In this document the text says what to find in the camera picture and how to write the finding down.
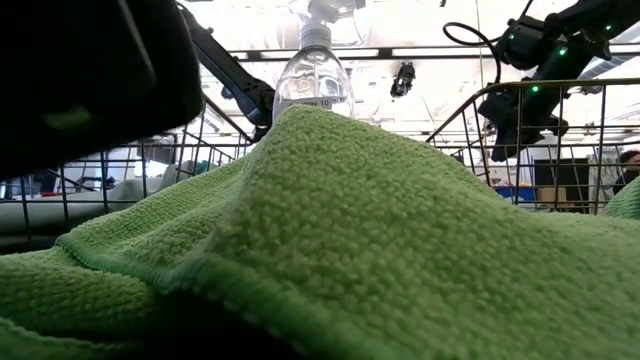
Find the black cable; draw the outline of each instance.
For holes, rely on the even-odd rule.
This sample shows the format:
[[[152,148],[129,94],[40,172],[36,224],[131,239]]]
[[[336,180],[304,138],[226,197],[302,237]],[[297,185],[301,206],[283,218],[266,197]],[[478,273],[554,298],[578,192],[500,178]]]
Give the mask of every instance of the black cable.
[[[459,27],[461,29],[472,32],[474,35],[478,36],[482,40],[482,42],[470,43],[470,42],[462,41],[455,38],[453,35],[449,33],[449,30],[448,30],[448,28],[452,26]],[[500,78],[502,77],[502,63],[500,62],[500,55],[498,55],[498,51],[496,50],[495,46],[493,46],[493,44],[491,43],[491,40],[489,40],[486,36],[484,36],[484,34],[481,33],[480,31],[472,28],[469,25],[459,23],[459,22],[449,22],[444,24],[444,26],[442,27],[442,32],[444,32],[444,35],[448,37],[449,40],[460,45],[464,45],[464,46],[486,45],[491,51],[491,55],[493,56],[493,59],[496,61],[496,78],[493,83],[494,84],[500,83]]]
[[[522,14],[520,14],[520,17],[523,17],[527,14],[527,12],[529,11],[529,8],[531,7],[531,4],[533,3],[533,0],[529,0],[527,2],[527,5],[525,5],[524,10],[522,10]],[[480,38],[479,42],[469,42],[469,41],[463,41],[460,40],[458,38],[456,38],[455,36],[451,35],[451,33],[449,32],[449,28],[450,27],[459,27],[461,29],[467,30],[471,33],[473,33],[474,35],[476,35],[477,37]],[[444,26],[442,27],[442,32],[444,33],[444,35],[449,38],[449,40],[453,41],[456,44],[462,45],[462,46],[482,46],[482,45],[486,45],[489,50],[491,51],[491,55],[493,56],[493,59],[496,61],[496,78],[494,83],[498,84],[500,83],[500,78],[502,77],[502,63],[500,62],[500,55],[498,55],[498,51],[496,50],[495,46],[493,46],[493,43],[497,42],[498,40],[500,40],[501,36],[498,36],[496,38],[493,39],[489,39],[487,38],[483,33],[481,33],[480,31],[472,28],[469,25],[463,24],[463,23],[459,23],[459,22],[448,22],[446,24],[444,24]]]

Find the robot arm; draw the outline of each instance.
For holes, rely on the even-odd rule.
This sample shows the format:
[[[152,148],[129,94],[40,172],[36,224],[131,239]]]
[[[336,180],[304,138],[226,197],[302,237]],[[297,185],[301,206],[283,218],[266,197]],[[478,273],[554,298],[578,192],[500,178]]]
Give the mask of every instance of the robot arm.
[[[255,126],[253,141],[266,135],[272,124],[275,90],[249,74],[212,36],[198,24],[186,7],[178,4],[200,63],[218,78],[236,99],[240,111]]]
[[[579,0],[544,21],[523,15],[509,20],[509,28],[496,44],[500,61],[518,70],[537,66],[532,78],[523,81],[577,79],[594,56],[611,59],[609,39],[640,20],[640,3],[634,0]],[[522,98],[505,90],[491,94],[478,112],[497,129],[496,145],[506,151],[494,151],[493,161],[504,161],[516,155],[518,136],[518,105],[522,106],[522,126],[546,127],[558,131],[558,119],[551,115],[561,96],[568,98],[568,89],[532,86],[524,89]],[[560,125],[560,136],[568,123]],[[540,130],[523,130],[521,148],[541,139]]]

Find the person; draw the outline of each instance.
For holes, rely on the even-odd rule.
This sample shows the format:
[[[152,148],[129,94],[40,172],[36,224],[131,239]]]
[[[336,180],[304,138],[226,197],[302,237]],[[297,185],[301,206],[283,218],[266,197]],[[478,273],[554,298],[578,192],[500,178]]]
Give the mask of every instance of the person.
[[[620,155],[620,162],[624,164],[625,171],[613,185],[613,193],[618,194],[628,183],[635,180],[640,174],[640,151],[629,150]]]

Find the wire basket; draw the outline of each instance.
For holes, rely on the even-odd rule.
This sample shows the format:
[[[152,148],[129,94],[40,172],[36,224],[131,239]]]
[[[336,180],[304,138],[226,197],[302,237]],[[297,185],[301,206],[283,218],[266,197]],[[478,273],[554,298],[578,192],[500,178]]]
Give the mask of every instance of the wire basket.
[[[619,160],[620,154],[633,148],[640,150],[640,119],[634,123],[625,116],[609,116],[607,95],[611,91],[608,89],[639,84],[640,78],[515,82],[488,86],[469,98],[426,141],[464,163],[481,181],[513,204],[540,212],[604,214],[606,204],[614,196],[614,188],[621,187],[616,185],[625,166]],[[521,143],[520,134],[527,130],[540,131],[542,127],[524,126],[523,109],[518,106],[515,143],[495,145],[496,131],[478,114],[478,99],[511,89],[518,94],[518,104],[522,104],[524,90],[533,86],[558,91],[557,127],[550,129],[556,133],[561,131],[564,120],[567,100],[561,95],[566,93],[565,90],[578,87],[600,89],[599,95],[590,95],[590,101],[600,102],[599,117],[582,126],[569,121],[569,126],[562,125],[567,131],[564,136],[553,136],[550,132],[544,135],[543,132],[543,141],[525,146]],[[634,91],[625,90],[624,93],[633,96]],[[458,134],[459,144],[455,143],[455,135],[451,140],[454,133]],[[491,161],[493,151],[506,152],[507,147],[515,147],[515,153],[519,155],[499,163]]]
[[[0,253],[48,248],[91,218],[244,156],[250,137],[206,100],[183,128],[0,182]],[[221,134],[212,118],[234,131]]]

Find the green towel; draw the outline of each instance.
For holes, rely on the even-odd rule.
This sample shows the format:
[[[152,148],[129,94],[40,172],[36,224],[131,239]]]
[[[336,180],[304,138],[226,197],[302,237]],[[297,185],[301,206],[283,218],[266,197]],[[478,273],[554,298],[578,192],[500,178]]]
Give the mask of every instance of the green towel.
[[[624,219],[640,220],[640,177],[627,184],[607,204],[607,214]]]
[[[639,233],[292,107],[246,157],[0,258],[0,358],[638,359]]]

